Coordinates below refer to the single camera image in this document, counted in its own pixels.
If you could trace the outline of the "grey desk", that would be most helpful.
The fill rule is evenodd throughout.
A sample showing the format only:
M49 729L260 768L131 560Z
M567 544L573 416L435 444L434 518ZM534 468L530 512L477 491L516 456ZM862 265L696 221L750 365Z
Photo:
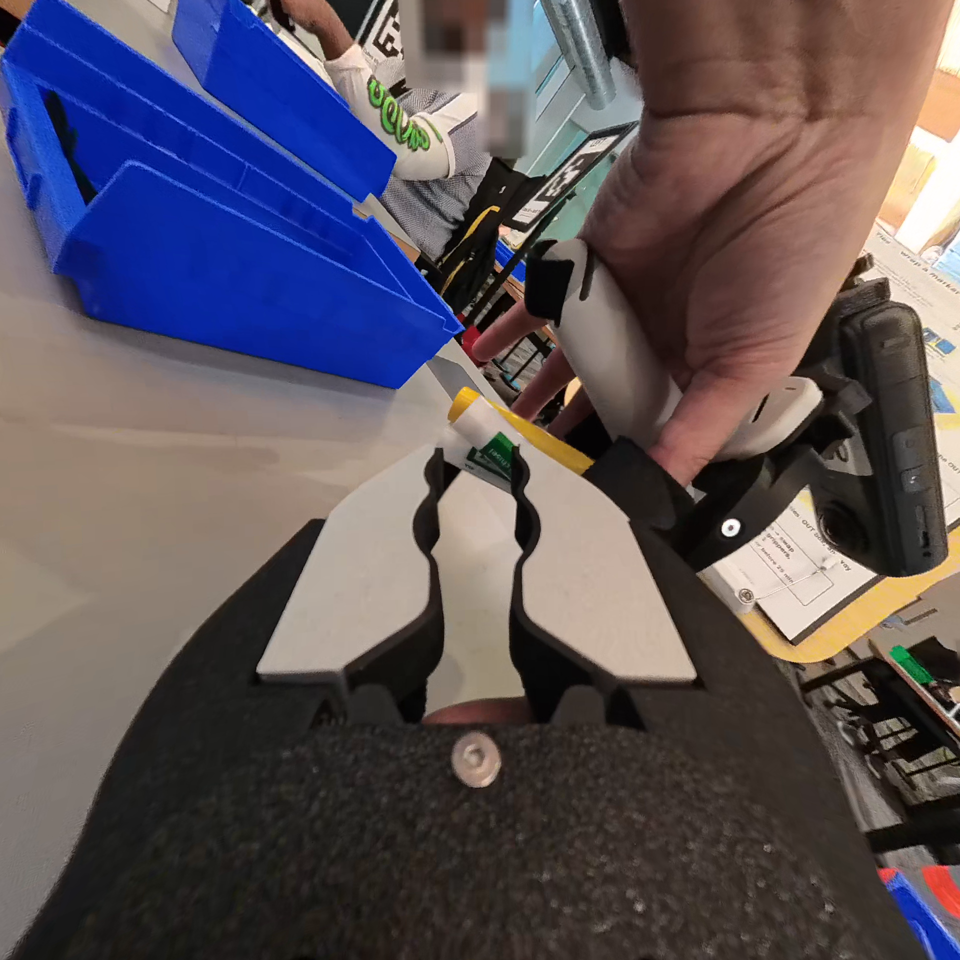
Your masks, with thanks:
M2 957L156 680L307 521L435 438L450 342L399 390L82 315L2 144Z

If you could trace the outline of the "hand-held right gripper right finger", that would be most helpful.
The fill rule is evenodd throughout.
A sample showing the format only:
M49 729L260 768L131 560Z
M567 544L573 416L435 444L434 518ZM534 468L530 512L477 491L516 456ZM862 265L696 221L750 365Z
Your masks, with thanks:
M534 721L570 690L605 721L633 690L695 689L698 672L617 498L534 446L511 455L510 659Z

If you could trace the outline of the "black white printed sign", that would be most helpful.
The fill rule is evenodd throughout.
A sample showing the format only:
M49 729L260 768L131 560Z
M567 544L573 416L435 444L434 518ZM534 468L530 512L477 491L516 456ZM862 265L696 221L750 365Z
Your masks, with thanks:
M529 233L546 220L547 214L556 212L562 201L569 197L581 181L611 151L629 138L639 125L639 120L633 120L589 134L570 156L537 186L534 194L515 213L509 217L504 216L502 224L512 231Z

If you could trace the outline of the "person's left hand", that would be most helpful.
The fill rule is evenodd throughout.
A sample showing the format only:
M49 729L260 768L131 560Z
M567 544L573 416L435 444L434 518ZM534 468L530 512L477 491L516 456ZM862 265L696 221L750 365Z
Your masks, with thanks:
M682 392L650 453L679 484L799 365L916 117L643 112L580 238Z

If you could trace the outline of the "yellow highlighter marker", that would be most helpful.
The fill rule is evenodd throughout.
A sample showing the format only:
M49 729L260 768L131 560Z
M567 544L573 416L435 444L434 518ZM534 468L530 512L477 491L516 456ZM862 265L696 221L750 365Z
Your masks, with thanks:
M545 429L521 418L506 407L498 403L490 402L484 395L473 389L463 388L459 390L453 397L451 406L454 404L467 404L477 397L485 398L491 405L496 407L502 413L502 416L521 434L523 442L539 450L571 472L583 475L594 464L594 460L586 454L576 450L564 441L553 437Z

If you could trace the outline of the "silver ventilation duct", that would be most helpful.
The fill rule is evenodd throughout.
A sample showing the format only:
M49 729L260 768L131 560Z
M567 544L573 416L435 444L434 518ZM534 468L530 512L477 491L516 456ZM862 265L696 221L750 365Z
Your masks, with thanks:
M558 49L589 108L605 110L617 91L597 2L541 1Z

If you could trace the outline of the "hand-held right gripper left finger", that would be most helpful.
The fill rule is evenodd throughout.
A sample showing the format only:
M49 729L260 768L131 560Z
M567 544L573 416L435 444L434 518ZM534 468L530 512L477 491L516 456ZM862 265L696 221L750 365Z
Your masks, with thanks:
M446 490L438 446L421 446L330 511L256 666L266 684L320 685L342 700L386 690L420 723L445 649L433 548Z

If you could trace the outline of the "black backpack yellow trim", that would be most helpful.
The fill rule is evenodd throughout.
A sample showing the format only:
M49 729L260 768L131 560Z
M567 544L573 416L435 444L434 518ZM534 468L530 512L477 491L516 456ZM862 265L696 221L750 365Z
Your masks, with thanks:
M499 229L545 180L491 160L476 193L438 259L437 291L456 315L464 313L494 270Z

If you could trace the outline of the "printed instruction sheet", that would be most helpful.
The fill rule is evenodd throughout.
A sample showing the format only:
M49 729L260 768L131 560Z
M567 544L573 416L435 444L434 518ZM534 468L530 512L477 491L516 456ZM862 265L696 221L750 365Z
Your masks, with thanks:
M867 242L873 269L867 279L889 280L892 298L911 306L921 321L929 390L940 457L947 528L959 518L959 246L955 239L942 255L916 255L877 228ZM875 584L891 586L822 540L810 492L804 489L761 536L710 568L720 585L748 591L788 642L799 642Z

